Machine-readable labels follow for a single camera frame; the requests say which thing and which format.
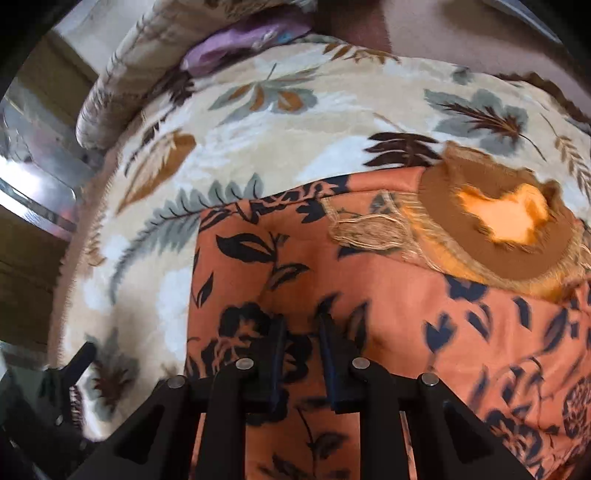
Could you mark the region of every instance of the leaf pattern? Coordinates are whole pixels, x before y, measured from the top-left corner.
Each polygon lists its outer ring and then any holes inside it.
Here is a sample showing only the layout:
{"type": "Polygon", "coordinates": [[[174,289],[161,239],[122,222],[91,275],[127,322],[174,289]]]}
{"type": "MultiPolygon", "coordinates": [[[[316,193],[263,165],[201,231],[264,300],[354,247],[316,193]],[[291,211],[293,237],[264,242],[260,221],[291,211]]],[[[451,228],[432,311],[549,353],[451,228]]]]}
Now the leaf pattern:
{"type": "Polygon", "coordinates": [[[227,307],[220,316],[217,336],[201,351],[205,371],[197,368],[193,374],[212,377],[223,366],[246,356],[249,349],[269,334],[271,322],[276,320],[277,316],[267,315],[253,302],[227,307]]]}
{"type": "Polygon", "coordinates": [[[474,80],[474,74],[468,67],[458,67],[452,73],[452,80],[458,85],[468,85],[474,80]]]}
{"type": "Polygon", "coordinates": [[[277,252],[252,233],[239,233],[229,238],[216,235],[216,242],[220,252],[244,263],[271,263],[277,258],[277,252]]]}
{"type": "Polygon", "coordinates": [[[564,337],[566,326],[569,322],[569,311],[563,308],[548,324],[544,333],[544,353],[549,353],[558,347],[564,337]]]}
{"type": "Polygon", "coordinates": [[[197,305],[197,308],[201,308],[203,306],[203,304],[207,301],[209,296],[212,294],[212,290],[213,290],[213,272],[211,275],[209,275],[209,278],[203,284],[203,287],[201,287],[201,289],[199,290],[199,293],[197,293],[197,296],[193,297],[193,301],[195,302],[195,305],[197,305]]]}
{"type": "Polygon", "coordinates": [[[542,117],[556,136],[554,148],[560,152],[560,161],[568,166],[569,174],[577,180],[579,190],[591,203],[591,169],[573,144],[573,139],[566,135],[559,135],[550,121],[544,115],[542,117]]]}
{"type": "Polygon", "coordinates": [[[447,313],[442,313],[439,316],[437,327],[434,327],[429,322],[425,322],[425,340],[431,353],[436,354],[441,348],[447,345],[456,333],[456,329],[456,325],[451,321],[447,313]]]}
{"type": "Polygon", "coordinates": [[[113,417],[120,400],[135,384],[139,374],[139,362],[120,351],[118,338],[117,328],[111,330],[104,343],[86,337],[97,346],[97,354],[83,387],[93,402],[95,413],[103,421],[113,417]]]}
{"type": "Polygon", "coordinates": [[[591,418],[587,415],[587,409],[590,401],[591,375],[588,375],[579,379],[564,398],[562,416],[564,431],[569,438],[575,438],[582,432],[589,434],[591,418]]]}
{"type": "Polygon", "coordinates": [[[386,63],[386,60],[391,59],[400,63],[400,59],[389,52],[375,50],[373,48],[362,48],[355,47],[348,43],[332,42],[324,48],[324,54],[335,52],[330,61],[338,60],[343,58],[344,60],[354,60],[355,63],[359,63],[361,60],[376,60],[382,65],[386,63]]]}
{"type": "Polygon", "coordinates": [[[129,187],[115,212],[116,215],[132,203],[151,195],[160,185],[172,177],[195,146],[194,137],[182,134],[180,129],[160,138],[150,148],[149,153],[129,182],[129,187]],[[156,171],[151,170],[151,164],[158,165],[156,171]]]}
{"type": "Polygon", "coordinates": [[[222,124],[243,120],[254,112],[263,112],[269,108],[272,113],[303,113],[314,107],[318,99],[312,90],[296,88],[294,85],[313,80],[317,69],[302,70],[276,79],[270,79],[269,75],[267,80],[233,87],[222,94],[209,109],[224,108],[251,93],[249,101],[234,110],[222,124]]]}
{"type": "Polygon", "coordinates": [[[279,457],[276,453],[273,454],[273,470],[259,465],[259,470],[276,480],[312,480],[312,476],[309,473],[304,472],[300,468],[296,467],[293,463],[284,460],[279,457]]]}
{"type": "Polygon", "coordinates": [[[513,378],[507,380],[501,393],[501,397],[507,405],[510,405],[511,402],[513,402],[517,385],[524,374],[524,370],[521,367],[516,367],[515,365],[511,366],[510,370],[513,373],[513,378]]]}
{"type": "Polygon", "coordinates": [[[488,369],[487,367],[482,367],[482,373],[480,374],[478,383],[475,385],[474,390],[472,390],[472,393],[466,402],[466,405],[468,405],[468,407],[475,413],[477,413],[480,408],[480,404],[482,403],[489,382],[488,369]]]}
{"type": "Polygon", "coordinates": [[[343,446],[346,435],[336,432],[321,433],[310,445],[310,449],[322,460],[326,460],[343,446]]]}
{"type": "Polygon", "coordinates": [[[513,155],[521,140],[528,141],[545,161],[540,149],[524,135],[527,112],[504,106],[494,93],[480,89],[471,100],[445,92],[425,90],[425,100],[450,118],[442,120],[436,131],[457,137],[481,138],[480,147],[492,154],[513,155]]]}
{"type": "Polygon", "coordinates": [[[367,342],[368,309],[369,302],[363,302],[351,312],[345,322],[345,338],[353,340],[359,353],[363,352],[367,342]]]}
{"type": "Polygon", "coordinates": [[[301,411],[317,411],[329,406],[329,399],[326,397],[305,397],[295,405],[295,408],[301,411]]]}
{"type": "Polygon", "coordinates": [[[482,335],[482,338],[488,341],[491,334],[491,326],[485,325],[484,322],[480,319],[480,317],[474,312],[468,312],[466,314],[466,319],[468,320],[468,323],[470,323],[470,325],[472,325],[478,331],[478,333],[482,335]]]}
{"type": "Polygon", "coordinates": [[[324,218],[326,212],[322,204],[318,200],[306,200],[298,208],[295,209],[297,213],[305,215],[301,223],[312,223],[324,218]]]}
{"type": "Polygon", "coordinates": [[[312,342],[307,335],[287,333],[283,383],[299,382],[308,376],[308,360],[312,355],[312,342]]]}
{"type": "Polygon", "coordinates": [[[513,302],[517,305],[517,309],[519,311],[519,322],[520,324],[531,330],[531,308],[530,304],[527,303],[521,297],[514,297],[513,302]]]}
{"type": "Polygon", "coordinates": [[[365,151],[380,155],[366,162],[364,165],[367,167],[390,164],[400,164],[404,167],[429,167],[431,162],[428,160],[441,158],[426,145],[439,142],[425,135],[384,132],[372,135],[369,140],[376,140],[379,143],[366,148],[365,151]]]}
{"type": "Polygon", "coordinates": [[[534,465],[542,448],[542,439],[535,429],[520,420],[505,417],[499,410],[491,411],[485,423],[521,463],[534,465]]]}
{"type": "Polygon", "coordinates": [[[170,95],[172,106],[144,132],[139,147],[132,153],[125,166],[125,176],[128,175],[129,169],[135,160],[137,160],[142,150],[156,137],[156,133],[160,131],[160,125],[166,121],[171,113],[183,106],[184,103],[196,93],[191,75],[188,72],[182,72],[180,70],[171,72],[162,82],[162,85],[155,88],[153,96],[157,96],[165,91],[170,95]]]}
{"type": "Polygon", "coordinates": [[[339,247],[339,252],[337,253],[337,259],[350,257],[351,255],[362,254],[365,250],[361,250],[360,248],[354,247],[339,247]]]}
{"type": "Polygon", "coordinates": [[[280,285],[290,280],[295,280],[295,278],[300,273],[307,272],[308,270],[309,267],[301,263],[289,263],[282,265],[273,272],[271,278],[269,279],[271,283],[269,289],[271,291],[275,291],[280,285]]]}
{"type": "MultiPolygon", "coordinates": [[[[261,179],[255,174],[246,185],[245,196],[249,192],[261,190],[261,179]]],[[[211,207],[208,199],[193,189],[189,194],[180,190],[174,202],[168,200],[163,208],[154,210],[152,216],[144,223],[144,228],[137,233],[115,265],[115,272],[109,282],[111,303],[116,302],[117,289],[125,272],[140,256],[153,252],[158,246],[159,254],[165,249],[180,251],[199,227],[201,212],[211,207]]]]}
{"type": "Polygon", "coordinates": [[[444,277],[449,287],[447,294],[452,300],[464,299],[474,303],[481,300],[488,291],[488,287],[482,283],[452,277],[451,275],[444,275],[444,277]]]}
{"type": "Polygon", "coordinates": [[[88,232],[88,240],[84,248],[84,259],[86,261],[86,265],[83,267],[82,271],[84,276],[88,276],[93,268],[100,267],[106,261],[106,258],[100,252],[100,231],[102,230],[103,222],[105,221],[106,207],[106,202],[103,199],[96,213],[95,220],[88,232]]]}

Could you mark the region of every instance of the folded cloth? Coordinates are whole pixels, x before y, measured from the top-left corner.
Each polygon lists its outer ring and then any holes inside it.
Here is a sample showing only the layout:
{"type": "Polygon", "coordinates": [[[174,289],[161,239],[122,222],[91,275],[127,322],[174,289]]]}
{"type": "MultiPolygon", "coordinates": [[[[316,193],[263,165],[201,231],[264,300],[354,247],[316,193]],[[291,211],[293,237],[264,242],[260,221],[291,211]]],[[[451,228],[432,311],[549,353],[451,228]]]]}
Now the folded cloth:
{"type": "Polygon", "coordinates": [[[289,43],[311,28],[311,18],[299,7],[280,5],[213,34],[185,55],[181,69],[196,77],[207,75],[230,59],[289,43]]]}

